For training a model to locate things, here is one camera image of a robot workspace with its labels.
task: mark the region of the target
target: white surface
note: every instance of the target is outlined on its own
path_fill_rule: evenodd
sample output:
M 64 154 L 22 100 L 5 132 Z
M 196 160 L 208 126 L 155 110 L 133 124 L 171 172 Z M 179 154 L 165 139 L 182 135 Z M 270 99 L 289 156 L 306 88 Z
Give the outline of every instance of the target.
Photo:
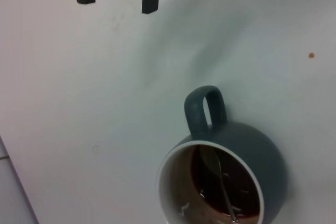
M 155 175 L 204 84 L 283 152 L 275 223 L 334 223 L 336 0 L 0 4 L 0 134 L 40 224 L 165 223 Z
M 0 222 L 34 224 L 7 159 L 0 160 Z

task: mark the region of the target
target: dark liquid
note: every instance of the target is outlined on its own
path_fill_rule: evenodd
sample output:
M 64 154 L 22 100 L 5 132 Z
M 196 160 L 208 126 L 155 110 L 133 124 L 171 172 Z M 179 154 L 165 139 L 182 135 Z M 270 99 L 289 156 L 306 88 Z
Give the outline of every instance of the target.
M 258 191 L 249 173 L 231 155 L 220 150 L 217 155 L 222 165 L 224 185 L 235 214 L 240 218 L 258 215 Z M 199 146 L 193 154 L 191 172 L 200 197 L 204 197 L 212 208 L 229 215 L 220 187 L 220 178 L 204 163 Z

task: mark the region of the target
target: mug handle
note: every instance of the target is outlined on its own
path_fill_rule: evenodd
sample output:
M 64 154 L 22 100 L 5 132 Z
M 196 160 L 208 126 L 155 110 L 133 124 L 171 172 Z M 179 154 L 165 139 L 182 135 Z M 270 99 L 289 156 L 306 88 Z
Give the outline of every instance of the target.
M 212 127 L 206 122 L 203 100 L 208 103 Z M 193 139 L 209 136 L 226 124 L 226 112 L 222 94 L 215 86 L 203 86 L 191 92 L 184 102 L 184 112 Z

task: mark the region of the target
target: mug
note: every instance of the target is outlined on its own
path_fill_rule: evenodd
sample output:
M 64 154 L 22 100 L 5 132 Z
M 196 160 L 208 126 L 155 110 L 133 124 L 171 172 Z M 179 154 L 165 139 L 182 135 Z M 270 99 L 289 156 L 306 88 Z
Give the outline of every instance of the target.
M 210 112 L 210 125 L 204 113 L 204 98 Z M 228 122 L 223 97 L 217 87 L 204 86 L 194 90 L 187 96 L 184 110 L 191 134 L 165 156 L 156 182 L 167 223 L 223 224 L 231 221 L 230 216 L 209 206 L 195 189 L 191 160 L 195 148 L 200 145 L 230 155 L 253 180 L 258 193 L 259 215 L 239 220 L 240 223 L 271 223 L 287 190 L 285 162 L 274 143 L 251 126 Z

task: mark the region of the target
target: spoon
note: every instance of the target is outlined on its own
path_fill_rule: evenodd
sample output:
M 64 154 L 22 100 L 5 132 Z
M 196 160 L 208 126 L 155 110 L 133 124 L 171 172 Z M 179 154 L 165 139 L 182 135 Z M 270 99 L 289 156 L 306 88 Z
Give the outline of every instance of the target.
M 235 212 L 232 208 L 230 198 L 229 198 L 229 196 L 227 194 L 227 191 L 225 189 L 225 186 L 224 186 L 222 165 L 221 165 L 221 161 L 219 160 L 219 157 L 216 153 L 216 149 L 211 147 L 211 146 L 202 145 L 202 146 L 200 146 L 199 150 L 200 150 L 200 153 L 201 153 L 201 157 L 202 157 L 204 163 L 206 164 L 206 166 L 211 170 L 211 172 L 213 172 L 214 174 L 219 176 L 220 184 L 221 184 L 220 186 L 221 186 L 221 189 L 222 189 L 222 193 L 224 195 L 225 204 L 227 206 L 229 214 L 231 215 L 231 219 L 232 219 L 231 223 L 232 224 L 239 224 L 239 221 L 237 220 Z

